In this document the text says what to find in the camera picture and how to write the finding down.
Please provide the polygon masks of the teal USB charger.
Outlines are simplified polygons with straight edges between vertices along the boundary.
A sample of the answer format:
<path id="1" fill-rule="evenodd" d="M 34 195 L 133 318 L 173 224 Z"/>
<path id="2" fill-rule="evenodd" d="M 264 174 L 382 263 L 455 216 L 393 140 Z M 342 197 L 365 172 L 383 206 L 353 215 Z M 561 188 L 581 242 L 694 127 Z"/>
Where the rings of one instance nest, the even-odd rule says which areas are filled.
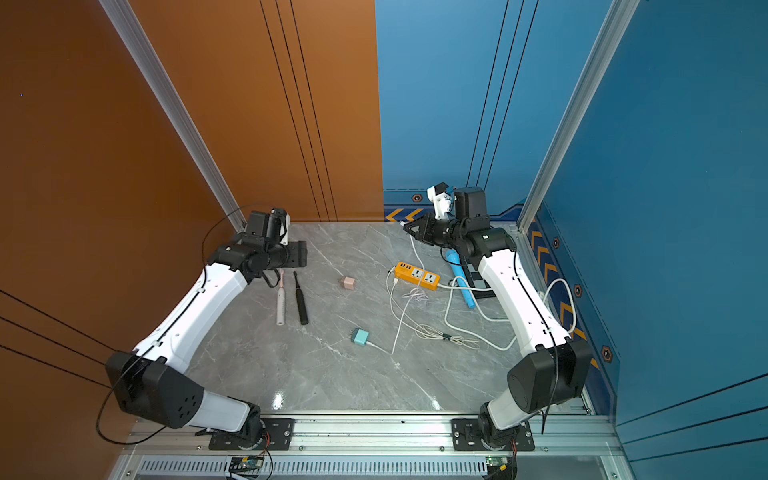
<path id="1" fill-rule="evenodd" d="M 368 338 L 369 332 L 361 328 L 356 328 L 351 336 L 352 342 L 359 346 L 366 346 L 368 343 Z"/>

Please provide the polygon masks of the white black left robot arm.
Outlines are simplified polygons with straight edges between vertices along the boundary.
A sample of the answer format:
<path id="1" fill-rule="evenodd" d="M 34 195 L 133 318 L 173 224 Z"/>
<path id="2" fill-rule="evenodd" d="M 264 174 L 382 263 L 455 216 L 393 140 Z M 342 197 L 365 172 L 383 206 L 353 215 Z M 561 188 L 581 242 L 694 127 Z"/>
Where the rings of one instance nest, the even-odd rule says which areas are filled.
<path id="1" fill-rule="evenodd" d="M 307 246 L 288 238 L 289 214 L 253 211 L 243 231 L 202 256 L 191 289 L 132 351 L 117 351 L 105 364 L 110 398 L 124 413 L 163 428 L 196 427 L 212 446 L 263 447 L 267 431 L 259 406 L 214 393 L 186 374 L 202 340 L 226 307 L 255 279 L 271 287 L 286 269 L 307 264 Z"/>

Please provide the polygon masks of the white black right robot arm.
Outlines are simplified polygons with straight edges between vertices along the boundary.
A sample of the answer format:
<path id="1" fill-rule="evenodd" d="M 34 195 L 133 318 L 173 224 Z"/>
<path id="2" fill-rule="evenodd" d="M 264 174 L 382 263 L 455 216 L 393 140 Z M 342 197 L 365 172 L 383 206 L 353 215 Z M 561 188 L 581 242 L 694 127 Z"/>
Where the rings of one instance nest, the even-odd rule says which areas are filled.
<path id="1" fill-rule="evenodd" d="M 433 209 L 404 224 L 414 239 L 454 250 L 489 286 L 514 334 L 520 361 L 507 374 L 507 387 L 478 415 L 480 435 L 491 449 L 510 446 L 526 421 L 551 406 L 581 396 L 591 367 L 588 343 L 573 338 L 548 310 L 529 280 L 510 234 L 492 226 L 479 187 L 430 187 Z"/>

